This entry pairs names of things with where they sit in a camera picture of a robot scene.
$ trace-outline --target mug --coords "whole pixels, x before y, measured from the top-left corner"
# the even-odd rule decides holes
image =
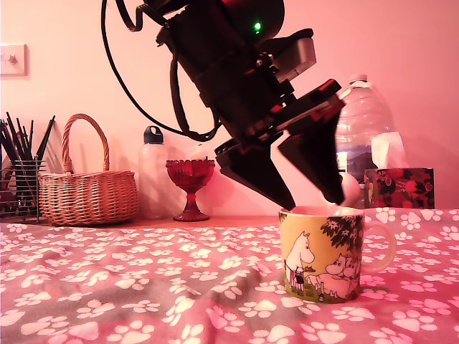
[[[281,209],[280,250],[285,290],[303,300],[340,303],[359,295],[360,272],[385,269],[397,244],[388,226],[365,224],[362,210],[336,205]],[[362,262],[364,231],[380,228],[389,247],[378,262]]]

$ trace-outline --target tree illustration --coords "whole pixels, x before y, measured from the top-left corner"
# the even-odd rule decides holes
[[[279,213],[279,222],[282,223],[286,217],[287,217],[287,214]]]
[[[348,251],[354,247],[361,249],[364,234],[363,216],[328,217],[321,229],[330,237],[332,246],[340,247],[347,244]]]

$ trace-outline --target mug handle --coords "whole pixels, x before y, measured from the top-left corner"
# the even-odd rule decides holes
[[[387,249],[386,255],[384,256],[384,258],[380,260],[379,262],[372,262],[372,263],[362,262],[361,267],[362,267],[363,272],[372,273],[372,272],[381,271],[385,269],[386,267],[388,267],[390,263],[392,263],[392,260],[394,260],[395,258],[395,253],[397,251],[397,242],[395,241],[394,233],[392,233],[392,230],[388,226],[386,226],[385,224],[381,224],[379,222],[370,221],[370,222],[365,223],[364,231],[366,233],[367,231],[370,231],[376,227],[384,230],[386,234],[385,237],[387,241],[389,242],[389,248]]]

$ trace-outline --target tablecloth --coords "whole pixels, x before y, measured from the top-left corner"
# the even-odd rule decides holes
[[[370,209],[397,256],[345,304],[285,293],[278,225],[1,225],[1,343],[459,343],[459,210]],[[366,236],[364,261],[387,243]]]

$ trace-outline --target plastic water bottle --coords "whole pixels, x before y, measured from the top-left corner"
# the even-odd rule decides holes
[[[346,104],[336,127],[339,170],[351,174],[364,188],[364,172],[376,168],[372,160],[374,136],[393,131],[389,107],[365,74],[353,75],[340,98]]]
[[[143,147],[138,154],[139,212],[143,219],[164,219],[167,188],[170,179],[166,170],[167,149],[164,137],[156,126],[149,126],[143,133]]]

